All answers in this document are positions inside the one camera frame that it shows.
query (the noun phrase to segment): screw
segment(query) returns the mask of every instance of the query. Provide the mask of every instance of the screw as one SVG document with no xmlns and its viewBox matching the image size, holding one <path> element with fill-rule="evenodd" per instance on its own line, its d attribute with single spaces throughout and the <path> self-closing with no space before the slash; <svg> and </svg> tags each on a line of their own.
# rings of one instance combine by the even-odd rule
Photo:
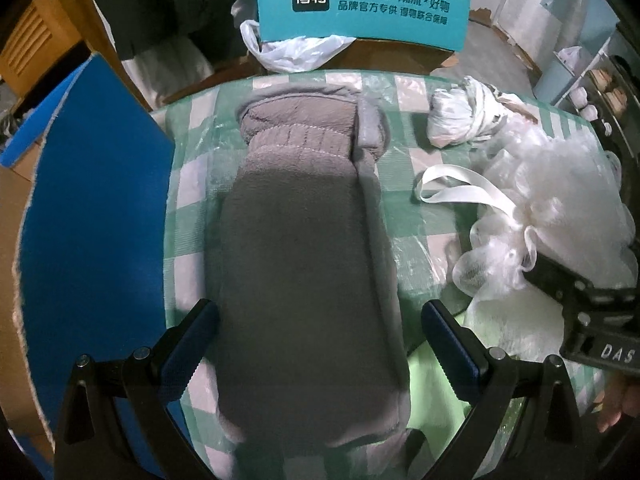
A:
<svg viewBox="0 0 640 480">
<path fill-rule="evenodd" d="M 562 361 L 562 358 L 559 355 L 555 355 L 555 354 L 552 354 L 549 356 L 549 362 L 556 368 L 559 368 L 564 364 L 564 362 Z"/>
<path fill-rule="evenodd" d="M 579 312 L 578 323 L 580 323 L 582 326 L 589 326 L 589 323 L 591 323 L 591 316 L 589 316 L 589 314 L 587 314 L 586 312 Z"/>
<path fill-rule="evenodd" d="M 142 361 L 142 359 L 146 359 L 151 354 L 151 349 L 148 346 L 141 346 L 140 348 L 136 348 L 133 352 L 133 358 L 138 361 Z"/>
<path fill-rule="evenodd" d="M 82 354 L 78 359 L 76 359 L 76 366 L 78 368 L 82 368 L 89 364 L 91 358 L 87 354 Z"/>
<path fill-rule="evenodd" d="M 492 346 L 491 348 L 489 348 L 489 355 L 499 361 L 507 357 L 507 352 L 505 352 L 502 348 Z"/>
</svg>

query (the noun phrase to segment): green checkered tablecloth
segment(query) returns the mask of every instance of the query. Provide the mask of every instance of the green checkered tablecloth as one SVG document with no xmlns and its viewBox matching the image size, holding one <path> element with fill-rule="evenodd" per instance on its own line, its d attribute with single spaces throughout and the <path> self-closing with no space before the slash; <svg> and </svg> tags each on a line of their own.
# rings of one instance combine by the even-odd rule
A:
<svg viewBox="0 0 640 480">
<path fill-rule="evenodd" d="M 412 193 L 417 176 L 433 164 L 469 165 L 469 144 L 438 150 L 426 138 L 430 95 L 436 88 L 452 85 L 435 77 L 333 71 L 265 76 L 223 84 L 155 112 L 156 120 L 175 139 L 164 236 L 167 326 L 177 324 L 199 298 L 215 301 L 219 295 L 220 211 L 246 153 L 234 117 L 236 107 L 253 89 L 289 81 L 350 84 L 382 97 L 392 137 L 377 172 L 382 185 L 381 207 L 398 268 L 404 341 L 411 351 L 424 341 L 419 314 L 426 300 L 441 298 L 456 312 L 470 301 L 447 277 L 452 254 L 470 248 L 468 234 L 477 219 L 476 206 L 424 205 Z M 576 130 L 590 128 L 579 117 L 530 99 L 524 101 L 550 136 L 569 137 Z M 602 373 L 579 365 L 568 369 L 578 405 L 584 409 L 602 388 Z M 260 472 L 258 478 L 269 480 L 378 478 L 380 471 L 367 461 L 366 446 L 348 454 L 334 450 L 322 456 L 283 460 L 259 454 L 252 460 L 247 450 L 243 451 L 247 456 L 240 456 L 218 423 L 216 401 L 215 372 L 204 359 L 182 398 L 182 407 L 196 451 L 222 480 L 250 478 L 253 467 Z M 495 449 L 504 444 L 513 422 L 513 416 L 506 418 Z M 389 474 L 402 478 L 398 472 L 387 470 L 385 475 Z"/>
</svg>

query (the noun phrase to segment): gray floor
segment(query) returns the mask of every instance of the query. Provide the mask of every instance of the gray floor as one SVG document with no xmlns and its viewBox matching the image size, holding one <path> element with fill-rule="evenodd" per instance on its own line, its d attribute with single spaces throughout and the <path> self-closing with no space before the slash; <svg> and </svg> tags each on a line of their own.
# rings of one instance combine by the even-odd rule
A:
<svg viewBox="0 0 640 480">
<path fill-rule="evenodd" d="M 453 80 L 469 75 L 503 92 L 533 97 L 527 68 L 489 27 L 469 22 L 465 47 L 458 53 L 458 59 L 460 62 L 456 66 L 439 68 L 431 75 Z"/>
</svg>

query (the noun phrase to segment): finger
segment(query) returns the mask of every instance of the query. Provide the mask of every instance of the finger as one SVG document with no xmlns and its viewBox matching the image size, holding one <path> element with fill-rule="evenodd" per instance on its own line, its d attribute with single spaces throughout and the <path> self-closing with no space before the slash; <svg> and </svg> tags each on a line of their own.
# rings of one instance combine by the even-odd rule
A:
<svg viewBox="0 0 640 480">
<path fill-rule="evenodd" d="M 597 425 L 600 432 L 605 431 L 620 420 L 622 401 L 625 396 L 626 379 L 623 374 L 615 372 L 607 383 L 602 410 L 598 415 Z"/>
<path fill-rule="evenodd" d="M 630 416 L 640 415 L 640 384 L 627 387 L 622 400 L 622 411 Z"/>
</svg>

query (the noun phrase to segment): blue gripper pad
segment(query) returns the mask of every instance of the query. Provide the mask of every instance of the blue gripper pad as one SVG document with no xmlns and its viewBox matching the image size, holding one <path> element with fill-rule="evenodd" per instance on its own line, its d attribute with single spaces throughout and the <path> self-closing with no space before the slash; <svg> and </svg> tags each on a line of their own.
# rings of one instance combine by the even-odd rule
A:
<svg viewBox="0 0 640 480">
<path fill-rule="evenodd" d="M 422 306 L 422 332 L 456 397 L 475 404 L 482 395 L 488 371 L 482 343 L 468 328 L 462 328 L 439 300 Z"/>
<path fill-rule="evenodd" d="M 154 348 L 154 357 L 161 363 L 160 402 L 167 404 L 180 399 L 219 324 L 217 305 L 200 300 L 178 326 L 168 329 L 160 338 Z"/>
</svg>

